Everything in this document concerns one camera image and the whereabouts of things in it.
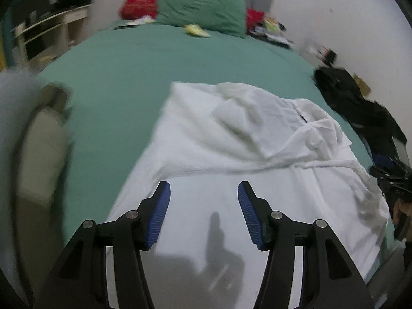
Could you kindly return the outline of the right hand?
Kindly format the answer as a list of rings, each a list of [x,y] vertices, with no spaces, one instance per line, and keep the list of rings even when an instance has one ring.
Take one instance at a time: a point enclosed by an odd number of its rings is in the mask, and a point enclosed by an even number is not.
[[[400,241],[405,239],[407,242],[411,242],[411,222],[407,224],[406,221],[401,221],[404,218],[411,218],[411,210],[411,203],[402,199],[398,199],[394,204],[392,217],[395,228],[394,235]]]

